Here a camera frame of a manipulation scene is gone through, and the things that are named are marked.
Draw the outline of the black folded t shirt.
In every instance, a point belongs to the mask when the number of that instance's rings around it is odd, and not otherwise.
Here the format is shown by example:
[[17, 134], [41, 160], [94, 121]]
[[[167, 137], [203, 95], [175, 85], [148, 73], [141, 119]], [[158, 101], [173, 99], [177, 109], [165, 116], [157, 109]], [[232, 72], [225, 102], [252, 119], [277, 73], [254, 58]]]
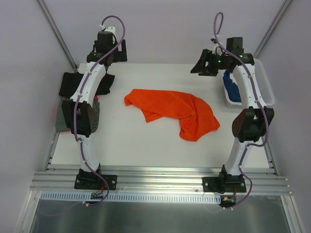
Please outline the black folded t shirt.
[[[64, 98], [71, 97], [76, 89], [78, 88], [83, 74], [79, 72], [68, 73], [65, 72], [63, 74], [61, 87], [59, 90], [59, 96]], [[107, 95], [110, 93], [110, 87], [112, 86], [115, 79], [115, 75], [105, 74], [105, 76], [101, 79], [100, 84], [96, 91], [96, 96]]]

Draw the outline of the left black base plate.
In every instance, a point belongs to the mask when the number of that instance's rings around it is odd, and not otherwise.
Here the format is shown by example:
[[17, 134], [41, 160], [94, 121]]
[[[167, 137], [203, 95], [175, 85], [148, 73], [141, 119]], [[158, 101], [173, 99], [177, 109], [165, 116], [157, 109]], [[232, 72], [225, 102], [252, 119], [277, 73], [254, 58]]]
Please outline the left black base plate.
[[104, 181], [93, 173], [87, 172], [86, 174], [79, 173], [76, 176], [74, 189], [78, 190], [100, 190], [104, 185], [104, 188], [109, 190], [116, 190], [117, 187], [117, 175], [102, 175]]

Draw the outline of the aluminium mounting rail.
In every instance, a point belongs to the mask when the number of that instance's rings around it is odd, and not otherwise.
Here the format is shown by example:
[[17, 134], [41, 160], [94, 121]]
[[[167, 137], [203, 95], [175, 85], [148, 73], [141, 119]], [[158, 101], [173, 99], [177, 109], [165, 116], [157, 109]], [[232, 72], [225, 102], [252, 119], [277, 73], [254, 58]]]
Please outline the aluminium mounting rail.
[[[98, 132], [93, 140], [102, 172], [117, 175], [117, 191], [134, 193], [202, 193], [202, 178], [218, 174], [233, 145], [233, 139], [221, 133], [189, 142], [171, 133], [107, 136]], [[55, 133], [44, 169], [35, 173], [31, 189], [73, 190], [80, 162], [72, 134]]]

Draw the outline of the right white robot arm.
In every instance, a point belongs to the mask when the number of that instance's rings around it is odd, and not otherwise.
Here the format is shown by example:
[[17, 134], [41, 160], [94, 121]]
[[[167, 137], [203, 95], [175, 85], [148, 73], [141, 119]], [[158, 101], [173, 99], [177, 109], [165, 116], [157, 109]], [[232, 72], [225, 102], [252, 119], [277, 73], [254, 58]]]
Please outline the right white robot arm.
[[229, 191], [235, 185], [233, 177], [242, 176], [242, 168], [251, 149], [267, 143], [269, 125], [274, 110], [262, 98], [255, 74], [253, 55], [245, 53], [242, 37], [227, 39], [225, 47], [215, 36], [211, 38], [213, 50], [204, 49], [191, 73], [199, 76], [217, 76], [220, 70], [230, 72], [236, 80], [242, 110], [232, 122], [234, 144], [230, 156], [219, 173], [217, 185]]

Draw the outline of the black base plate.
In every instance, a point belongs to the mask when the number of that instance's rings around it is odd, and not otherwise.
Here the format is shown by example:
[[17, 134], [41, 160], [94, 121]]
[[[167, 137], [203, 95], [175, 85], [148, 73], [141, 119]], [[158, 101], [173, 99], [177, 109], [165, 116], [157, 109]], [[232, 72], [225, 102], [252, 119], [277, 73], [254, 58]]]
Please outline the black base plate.
[[109, 190], [116, 190], [117, 187], [117, 175], [102, 175], [104, 181], [93, 173], [87, 172], [86, 174], [79, 173], [76, 176], [74, 189], [78, 190], [100, 190], [104, 185], [104, 188]]
[[202, 186], [204, 192], [220, 194], [224, 194], [225, 192], [246, 193], [246, 185], [243, 176], [233, 176], [229, 178], [203, 177]]

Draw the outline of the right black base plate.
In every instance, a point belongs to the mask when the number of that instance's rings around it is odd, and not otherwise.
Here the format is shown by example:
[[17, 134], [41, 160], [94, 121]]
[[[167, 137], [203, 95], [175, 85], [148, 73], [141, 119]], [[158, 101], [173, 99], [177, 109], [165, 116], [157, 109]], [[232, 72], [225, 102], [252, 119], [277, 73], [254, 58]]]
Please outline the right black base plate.
[[225, 192], [246, 193], [246, 185], [243, 176], [233, 176], [229, 178], [203, 177], [202, 186], [204, 192], [220, 194], [224, 194]]

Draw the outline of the orange t shirt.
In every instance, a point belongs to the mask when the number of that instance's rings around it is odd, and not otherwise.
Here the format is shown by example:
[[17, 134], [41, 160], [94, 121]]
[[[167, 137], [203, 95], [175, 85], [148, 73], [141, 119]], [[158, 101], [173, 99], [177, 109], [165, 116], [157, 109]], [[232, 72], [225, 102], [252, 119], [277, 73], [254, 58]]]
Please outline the orange t shirt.
[[124, 97], [124, 103], [139, 108], [147, 123], [162, 117], [179, 120], [179, 136], [187, 141], [198, 141], [221, 126], [210, 105], [189, 93], [133, 89]]

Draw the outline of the blue t shirt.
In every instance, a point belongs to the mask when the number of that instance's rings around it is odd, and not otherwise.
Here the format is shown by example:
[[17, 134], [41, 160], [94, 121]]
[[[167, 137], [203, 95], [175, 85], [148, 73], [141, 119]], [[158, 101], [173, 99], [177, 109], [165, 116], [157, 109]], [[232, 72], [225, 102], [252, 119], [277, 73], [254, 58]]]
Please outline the blue t shirt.
[[223, 75], [223, 83], [225, 86], [225, 90], [227, 91], [229, 100], [232, 102], [241, 103], [241, 96], [238, 89], [238, 86], [232, 81], [230, 78], [230, 71], [226, 70]]

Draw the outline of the grey folded t shirt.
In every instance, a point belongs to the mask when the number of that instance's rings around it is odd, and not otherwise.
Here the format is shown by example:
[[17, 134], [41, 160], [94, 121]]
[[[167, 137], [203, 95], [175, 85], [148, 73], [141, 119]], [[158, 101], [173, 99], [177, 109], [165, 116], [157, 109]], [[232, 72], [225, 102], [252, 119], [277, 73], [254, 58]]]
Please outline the grey folded t shirt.
[[[75, 102], [68, 98], [60, 101], [55, 129], [57, 133], [71, 131], [74, 134], [74, 106]], [[94, 99], [92, 104], [78, 103], [76, 110], [76, 130], [77, 134], [89, 137], [94, 133], [99, 125], [100, 103]]]

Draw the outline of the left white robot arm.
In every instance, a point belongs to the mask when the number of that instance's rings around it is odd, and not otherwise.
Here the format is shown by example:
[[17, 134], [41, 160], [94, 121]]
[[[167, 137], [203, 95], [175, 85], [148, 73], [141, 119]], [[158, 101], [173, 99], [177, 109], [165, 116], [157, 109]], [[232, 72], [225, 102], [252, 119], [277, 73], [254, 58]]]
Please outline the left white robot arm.
[[86, 58], [86, 68], [80, 83], [70, 98], [62, 103], [66, 126], [79, 144], [82, 158], [80, 170], [88, 172], [85, 182], [90, 188], [98, 188], [102, 183], [101, 175], [96, 173], [100, 162], [92, 136], [99, 125], [100, 107], [95, 100], [96, 92], [100, 82], [112, 77], [107, 73], [109, 66], [126, 61], [126, 43], [123, 39], [117, 41], [115, 28], [99, 31], [93, 50]]

